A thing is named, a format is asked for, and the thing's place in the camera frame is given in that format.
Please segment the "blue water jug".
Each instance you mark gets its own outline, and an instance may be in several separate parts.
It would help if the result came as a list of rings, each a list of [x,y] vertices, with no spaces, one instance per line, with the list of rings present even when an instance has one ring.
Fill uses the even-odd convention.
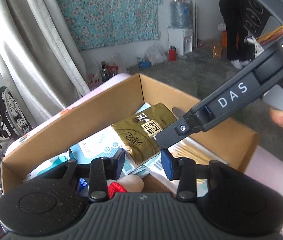
[[[170,2],[171,26],[173,28],[191,28],[191,4],[188,2]]]

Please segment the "red thermos bottle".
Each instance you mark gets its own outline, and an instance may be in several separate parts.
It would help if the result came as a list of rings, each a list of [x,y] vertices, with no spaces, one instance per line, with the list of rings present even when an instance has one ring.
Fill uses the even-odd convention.
[[[169,47],[169,61],[176,61],[177,59],[177,52],[174,46]]]

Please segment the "light blue checked towel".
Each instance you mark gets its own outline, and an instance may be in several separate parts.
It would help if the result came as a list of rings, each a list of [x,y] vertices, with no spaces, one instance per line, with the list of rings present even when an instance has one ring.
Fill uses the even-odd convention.
[[[140,109],[138,109],[138,110],[136,111],[136,114],[137,114],[137,113],[141,113],[142,111],[144,111],[144,110],[150,108],[151,106],[152,106],[152,105],[149,104],[148,102],[144,103],[144,104],[140,107]]]

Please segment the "clear plastic bag on floor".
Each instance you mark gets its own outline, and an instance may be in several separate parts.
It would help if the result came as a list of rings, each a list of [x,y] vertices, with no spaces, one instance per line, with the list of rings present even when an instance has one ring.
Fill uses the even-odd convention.
[[[161,64],[167,61],[167,56],[158,43],[154,43],[146,50],[145,58],[152,65]]]

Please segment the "person in black clothes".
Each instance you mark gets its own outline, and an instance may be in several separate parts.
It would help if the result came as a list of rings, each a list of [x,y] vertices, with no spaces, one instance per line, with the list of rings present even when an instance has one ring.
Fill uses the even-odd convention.
[[[249,64],[244,39],[248,32],[242,25],[242,0],[220,0],[220,13],[227,32],[227,59],[236,69]]]

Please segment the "gold tissue pack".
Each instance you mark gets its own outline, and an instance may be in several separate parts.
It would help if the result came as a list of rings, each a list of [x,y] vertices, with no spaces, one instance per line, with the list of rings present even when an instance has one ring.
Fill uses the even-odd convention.
[[[177,119],[162,103],[150,106],[111,125],[123,142],[133,164],[139,166],[157,155],[156,135]]]

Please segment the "red white bag on floor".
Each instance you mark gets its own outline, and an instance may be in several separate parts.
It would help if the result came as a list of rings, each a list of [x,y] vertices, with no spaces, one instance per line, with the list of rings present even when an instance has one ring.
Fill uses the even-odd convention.
[[[126,64],[118,53],[109,56],[106,61],[97,63],[92,58],[86,59],[87,85],[94,90],[112,77],[127,72]]]

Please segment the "teal floral wall cloth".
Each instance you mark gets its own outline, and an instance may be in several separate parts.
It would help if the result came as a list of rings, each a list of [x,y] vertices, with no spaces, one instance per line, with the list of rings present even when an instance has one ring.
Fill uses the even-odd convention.
[[[79,51],[158,39],[163,0],[56,0]]]

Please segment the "white water dispenser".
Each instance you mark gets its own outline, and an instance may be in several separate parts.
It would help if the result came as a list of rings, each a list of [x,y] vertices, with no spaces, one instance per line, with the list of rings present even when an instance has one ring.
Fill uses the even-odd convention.
[[[169,46],[175,47],[177,55],[184,56],[192,52],[193,30],[169,28],[168,40]]]

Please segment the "brown cardboard box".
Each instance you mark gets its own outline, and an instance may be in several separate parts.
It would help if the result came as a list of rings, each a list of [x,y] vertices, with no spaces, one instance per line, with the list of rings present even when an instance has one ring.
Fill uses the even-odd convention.
[[[1,168],[3,192],[22,184],[44,161],[132,116],[146,102],[188,111],[199,100],[146,75],[119,74],[8,147]],[[259,144],[259,135],[234,119],[191,137],[240,172],[246,170]]]

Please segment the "plush doll red shirt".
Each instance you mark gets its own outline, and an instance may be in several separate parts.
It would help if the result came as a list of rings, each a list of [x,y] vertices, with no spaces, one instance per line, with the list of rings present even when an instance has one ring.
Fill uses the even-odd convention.
[[[141,193],[144,188],[143,180],[135,174],[123,176],[123,178],[118,180],[106,180],[106,184],[110,199],[112,199],[116,193]],[[90,181],[81,178],[78,193],[81,196],[86,197],[88,195],[89,187]]]

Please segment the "beige curtain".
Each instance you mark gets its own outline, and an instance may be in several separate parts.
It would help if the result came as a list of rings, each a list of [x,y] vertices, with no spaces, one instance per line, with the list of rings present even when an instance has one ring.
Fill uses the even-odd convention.
[[[0,0],[0,74],[34,126],[90,91],[56,0]]]

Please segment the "blue white bandage box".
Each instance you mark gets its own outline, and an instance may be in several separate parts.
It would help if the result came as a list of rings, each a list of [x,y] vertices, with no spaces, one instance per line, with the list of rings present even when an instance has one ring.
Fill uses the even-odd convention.
[[[90,164],[96,158],[113,157],[120,148],[127,150],[116,131],[109,126],[71,146],[69,156],[78,164]]]

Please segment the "cotton swabs plastic bag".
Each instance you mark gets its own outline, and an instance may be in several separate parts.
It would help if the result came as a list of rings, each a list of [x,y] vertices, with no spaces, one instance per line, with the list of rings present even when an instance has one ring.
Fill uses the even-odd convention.
[[[175,158],[190,158],[197,164],[207,165],[211,160],[218,160],[226,165],[229,163],[210,151],[191,137],[176,143],[169,148],[170,153]],[[143,192],[172,192],[177,193],[178,180],[169,180],[166,177],[161,164],[160,154],[155,155],[147,162],[143,163],[136,170],[136,175],[144,182]]]

